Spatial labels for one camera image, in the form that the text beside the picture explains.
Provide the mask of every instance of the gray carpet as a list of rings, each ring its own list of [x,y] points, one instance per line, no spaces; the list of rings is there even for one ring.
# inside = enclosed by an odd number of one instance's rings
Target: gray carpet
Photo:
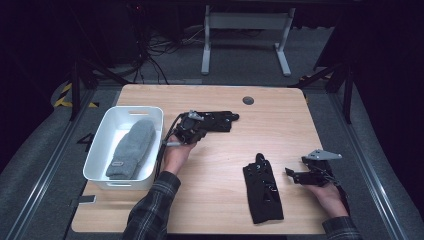
[[[312,73],[319,53],[328,39],[331,29],[292,30],[286,45],[286,56],[292,70],[291,77],[283,77],[272,44],[279,33],[264,31],[256,37],[240,32],[215,34],[212,39],[210,74],[200,74],[203,45],[195,42],[174,53],[154,57],[171,84],[202,85],[255,85],[284,87],[294,84],[302,75]],[[113,71],[119,72],[125,66]],[[146,62],[137,76],[137,83],[157,84],[158,73]],[[322,83],[315,83],[304,90],[312,118],[325,150],[341,153],[343,160],[331,162],[334,174],[349,194],[352,217],[365,239],[390,239],[385,223],[376,207],[373,195],[361,174],[355,151],[344,132],[343,122],[338,120],[338,109],[331,104],[333,95],[322,90]],[[63,86],[53,94],[55,99]],[[22,231],[21,239],[118,239],[116,234],[82,234],[69,228],[75,208],[72,200],[78,198],[85,185],[82,168],[87,156],[86,145],[78,140],[95,133],[105,111],[114,105],[120,87],[111,81],[101,81],[91,102],[99,102],[98,108],[87,108],[79,120],[64,149],[63,158],[48,188],[34,212],[29,224]],[[343,92],[336,96],[341,99]],[[40,125],[16,153],[8,167],[0,175],[0,239],[6,239],[21,213],[39,176],[49,164],[66,127],[70,124],[71,109],[57,107],[54,113]],[[424,239],[424,225],[408,194],[397,180],[384,152],[374,135],[359,94],[355,91],[352,102],[352,127],[377,173],[393,208],[409,239]],[[189,239],[170,236],[169,239]],[[288,236],[288,239],[325,239],[323,235]]]

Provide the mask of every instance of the folded towel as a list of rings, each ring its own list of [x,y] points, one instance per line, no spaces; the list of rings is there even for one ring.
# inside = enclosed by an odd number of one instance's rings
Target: folded towel
[[[137,165],[146,160],[155,133],[151,120],[142,119],[136,122],[116,146],[112,162],[106,170],[106,176],[110,180],[131,179]]]

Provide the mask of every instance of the hand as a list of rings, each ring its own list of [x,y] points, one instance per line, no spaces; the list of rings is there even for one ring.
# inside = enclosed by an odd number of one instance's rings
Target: hand
[[[178,138],[175,137],[174,135],[171,135],[168,141],[178,142]],[[163,170],[177,175],[181,167],[187,161],[191,149],[193,149],[196,146],[196,144],[197,143],[193,143],[190,145],[182,144],[176,147],[166,147],[164,159],[163,159],[165,166]]]
[[[331,218],[349,216],[343,205],[339,190],[334,184],[327,183],[323,187],[315,185],[303,186],[318,198],[319,203]]]

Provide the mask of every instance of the dark background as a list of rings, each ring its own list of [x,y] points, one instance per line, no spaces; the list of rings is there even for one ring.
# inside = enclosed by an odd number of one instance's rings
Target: dark background
[[[371,4],[360,13],[325,6],[299,8],[293,27],[343,26],[334,31],[317,66],[330,66],[346,56],[353,59],[355,84],[380,144],[423,216],[424,6],[420,1],[367,2]],[[67,79],[76,57],[111,67],[131,63],[139,49],[126,3],[8,0],[0,4],[2,170],[53,111],[51,94]],[[185,27],[203,21],[199,6],[143,9],[139,27],[144,33],[154,27],[175,41]],[[353,18],[344,25],[340,16]]]

